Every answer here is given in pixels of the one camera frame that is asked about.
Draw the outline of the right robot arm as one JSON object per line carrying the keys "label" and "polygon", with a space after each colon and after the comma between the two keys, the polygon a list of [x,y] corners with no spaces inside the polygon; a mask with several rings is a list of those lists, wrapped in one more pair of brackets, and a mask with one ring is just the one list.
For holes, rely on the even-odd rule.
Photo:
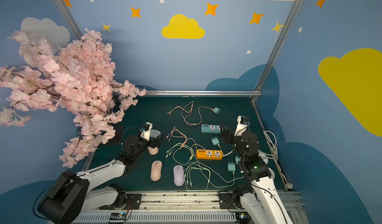
{"label": "right robot arm", "polygon": [[291,224],[292,220],[284,207],[270,169],[259,156],[259,141],[248,126],[236,131],[221,126],[220,138],[231,144],[240,157],[240,171],[251,187],[235,189],[239,205],[256,224]]}

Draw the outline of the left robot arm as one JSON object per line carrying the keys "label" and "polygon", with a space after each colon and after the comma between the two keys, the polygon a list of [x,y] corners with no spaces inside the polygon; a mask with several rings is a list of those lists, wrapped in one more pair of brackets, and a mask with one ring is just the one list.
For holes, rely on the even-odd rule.
{"label": "left robot arm", "polygon": [[98,186],[131,171],[147,148],[161,146],[162,138],[162,134],[148,139],[130,136],[112,161],[83,172],[63,172],[33,211],[55,224],[70,224],[78,215],[99,207],[123,209],[127,204],[123,188],[115,184],[102,189]]}

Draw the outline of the lavender wireless mouse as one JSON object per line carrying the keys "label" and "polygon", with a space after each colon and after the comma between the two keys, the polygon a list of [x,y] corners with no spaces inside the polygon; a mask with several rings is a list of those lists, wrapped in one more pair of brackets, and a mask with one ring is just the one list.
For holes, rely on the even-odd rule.
{"label": "lavender wireless mouse", "polygon": [[183,186],[185,182],[184,167],[182,165],[174,166],[173,175],[174,175],[174,184],[178,187]]}

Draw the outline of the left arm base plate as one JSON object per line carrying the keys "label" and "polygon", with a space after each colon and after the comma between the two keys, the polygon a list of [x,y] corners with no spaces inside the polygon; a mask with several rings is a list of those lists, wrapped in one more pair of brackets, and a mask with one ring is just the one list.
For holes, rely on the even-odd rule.
{"label": "left arm base plate", "polygon": [[118,194],[116,200],[111,205],[99,207],[100,210],[138,210],[141,203],[141,194],[125,193]]}

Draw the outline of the orange power strip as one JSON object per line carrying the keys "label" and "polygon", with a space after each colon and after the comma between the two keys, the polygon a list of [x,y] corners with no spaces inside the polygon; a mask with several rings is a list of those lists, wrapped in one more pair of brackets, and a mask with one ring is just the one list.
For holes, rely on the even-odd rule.
{"label": "orange power strip", "polygon": [[221,150],[209,150],[209,149],[198,149],[197,159],[204,160],[222,160],[223,154]]}

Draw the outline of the pale blue wireless mouse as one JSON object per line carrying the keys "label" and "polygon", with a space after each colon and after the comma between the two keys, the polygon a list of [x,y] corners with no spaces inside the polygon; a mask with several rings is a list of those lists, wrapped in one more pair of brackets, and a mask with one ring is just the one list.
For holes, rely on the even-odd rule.
{"label": "pale blue wireless mouse", "polygon": [[151,129],[150,131],[150,138],[151,139],[156,139],[158,136],[161,135],[161,132],[155,129]]}

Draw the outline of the pink mouse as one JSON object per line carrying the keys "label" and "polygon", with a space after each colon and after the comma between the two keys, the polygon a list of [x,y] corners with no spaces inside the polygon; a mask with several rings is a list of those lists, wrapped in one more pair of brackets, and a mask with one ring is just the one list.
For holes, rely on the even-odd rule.
{"label": "pink mouse", "polygon": [[153,161],[151,165],[150,178],[152,181],[159,181],[162,176],[162,166],[163,163],[160,160]]}
{"label": "pink mouse", "polygon": [[158,147],[155,147],[155,148],[148,147],[147,149],[148,149],[150,155],[156,155],[159,152]]}

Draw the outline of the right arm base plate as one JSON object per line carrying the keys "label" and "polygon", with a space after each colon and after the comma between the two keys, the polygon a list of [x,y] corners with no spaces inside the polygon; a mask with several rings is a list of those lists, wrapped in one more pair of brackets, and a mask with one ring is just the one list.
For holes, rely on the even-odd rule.
{"label": "right arm base plate", "polygon": [[220,191],[217,193],[219,197],[219,206],[221,209],[244,209],[241,205],[240,198],[244,196],[243,192],[229,192],[229,191]]}

